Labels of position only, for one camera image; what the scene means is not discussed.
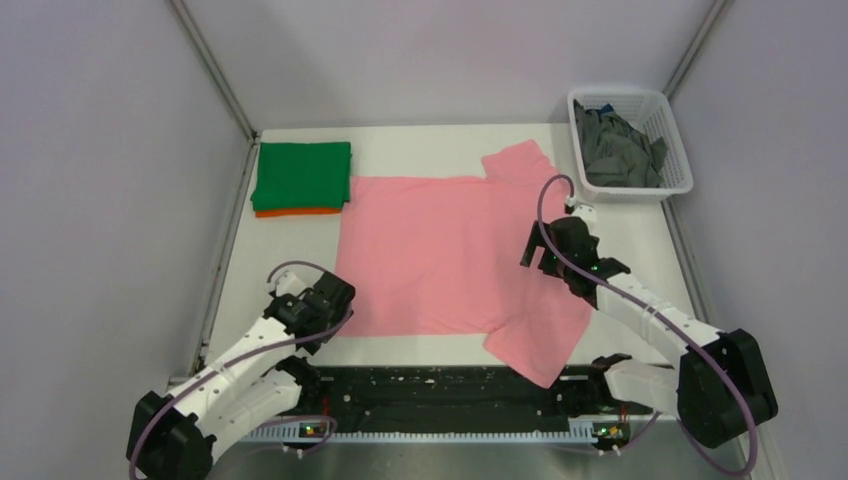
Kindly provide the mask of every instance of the white table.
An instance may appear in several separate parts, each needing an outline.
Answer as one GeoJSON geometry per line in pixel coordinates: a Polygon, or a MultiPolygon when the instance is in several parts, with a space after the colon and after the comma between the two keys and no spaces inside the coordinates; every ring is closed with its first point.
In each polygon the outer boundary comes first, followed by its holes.
{"type": "MultiPolygon", "coordinates": [[[[577,183],[567,124],[458,125],[266,130],[264,142],[349,141],[353,174],[367,176],[483,176],[481,157],[533,139],[554,166],[577,183]]],[[[256,168],[248,195],[256,184],[256,168]]],[[[692,315],[665,217],[659,204],[597,204],[601,256],[628,265],[648,288],[692,315]]],[[[531,222],[535,212],[527,212],[531,222]]],[[[257,219],[245,202],[236,233],[208,359],[236,340],[269,302],[264,282],[268,272],[285,260],[309,260],[332,269],[339,240],[338,215],[257,219]]],[[[516,262],[522,252],[515,252],[516,262]]],[[[297,270],[308,282],[318,274],[297,270]]],[[[563,284],[563,294],[567,294],[563,284]]],[[[311,361],[314,365],[421,366],[501,365],[483,349],[485,334],[415,335],[404,337],[334,337],[311,361]]],[[[588,364],[602,355],[628,353],[634,358],[665,363],[659,353],[623,325],[594,312],[586,333],[569,359],[588,364]]]]}

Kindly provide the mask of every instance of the white wall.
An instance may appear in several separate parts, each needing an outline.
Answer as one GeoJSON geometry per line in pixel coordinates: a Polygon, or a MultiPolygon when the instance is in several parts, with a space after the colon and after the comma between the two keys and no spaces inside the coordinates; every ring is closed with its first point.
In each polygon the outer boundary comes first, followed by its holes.
{"type": "Polygon", "coordinates": [[[0,477],[126,478],[246,140],[161,0],[0,7],[0,477]]]}
{"type": "Polygon", "coordinates": [[[711,0],[189,0],[259,129],[567,118],[585,83],[662,89],[711,0]]]}
{"type": "Polygon", "coordinates": [[[736,2],[673,104],[681,197],[724,327],[752,332],[793,478],[845,478],[848,3],[736,2]]]}

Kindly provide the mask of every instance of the pink t-shirt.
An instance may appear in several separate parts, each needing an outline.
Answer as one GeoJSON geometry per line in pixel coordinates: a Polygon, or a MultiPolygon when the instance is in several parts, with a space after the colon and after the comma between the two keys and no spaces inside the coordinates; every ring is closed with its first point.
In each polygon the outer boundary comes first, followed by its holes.
{"type": "MultiPolygon", "coordinates": [[[[519,265],[542,185],[557,172],[534,141],[483,158],[486,178],[354,177],[336,274],[356,287],[345,336],[488,333],[485,348],[548,387],[591,307],[519,265]]],[[[545,199],[564,215],[567,187],[545,199]]]]}

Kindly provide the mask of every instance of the basket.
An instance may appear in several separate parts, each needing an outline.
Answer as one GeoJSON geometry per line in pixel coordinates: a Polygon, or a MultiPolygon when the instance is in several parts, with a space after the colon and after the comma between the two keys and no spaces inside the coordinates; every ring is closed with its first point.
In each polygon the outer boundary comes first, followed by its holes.
{"type": "Polygon", "coordinates": [[[627,87],[579,88],[568,94],[568,117],[574,143],[574,158],[583,195],[589,201],[601,202],[660,202],[671,195],[692,190],[692,171],[683,150],[683,141],[674,122],[668,99],[660,92],[627,87]],[[651,141],[663,137],[668,145],[665,164],[659,172],[659,188],[599,187],[586,179],[586,167],[577,136],[574,101],[584,108],[600,109],[612,105],[615,112],[630,122],[633,128],[645,133],[651,141]]]}

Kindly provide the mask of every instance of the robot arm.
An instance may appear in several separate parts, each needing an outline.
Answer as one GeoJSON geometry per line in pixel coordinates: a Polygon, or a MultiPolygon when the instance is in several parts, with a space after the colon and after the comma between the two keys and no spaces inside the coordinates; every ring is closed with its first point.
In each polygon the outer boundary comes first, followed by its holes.
{"type": "Polygon", "coordinates": [[[654,315],[661,313],[717,361],[743,394],[760,424],[777,415],[777,401],[756,340],[744,330],[725,333],[678,310],[644,287],[630,268],[614,258],[600,258],[591,205],[569,199],[571,216],[550,224],[534,223],[521,264],[529,267],[537,248],[544,249],[539,269],[561,278],[573,294],[626,325],[667,360],[668,366],[646,365],[627,355],[597,359],[612,398],[636,402],[678,418],[704,446],[715,448],[746,431],[741,409],[718,375],[696,352],[654,315]],[[544,228],[570,263],[607,285],[598,284],[559,261],[540,232],[544,228]],[[637,305],[615,290],[640,300],[637,305]]]}
{"type": "Polygon", "coordinates": [[[355,289],[325,272],[313,287],[295,296],[281,290],[305,285],[293,275],[283,280],[288,284],[278,285],[262,316],[220,358],[164,396],[149,392],[136,404],[128,459],[154,415],[182,397],[142,446],[137,468],[148,478],[205,478],[236,441],[297,406],[304,389],[317,385],[320,375],[295,353],[314,354],[329,340],[330,335],[309,338],[333,331],[351,316],[355,289]],[[279,346],[284,341],[292,344],[279,346]],[[196,382],[207,376],[211,378],[198,387],[196,382]]]}

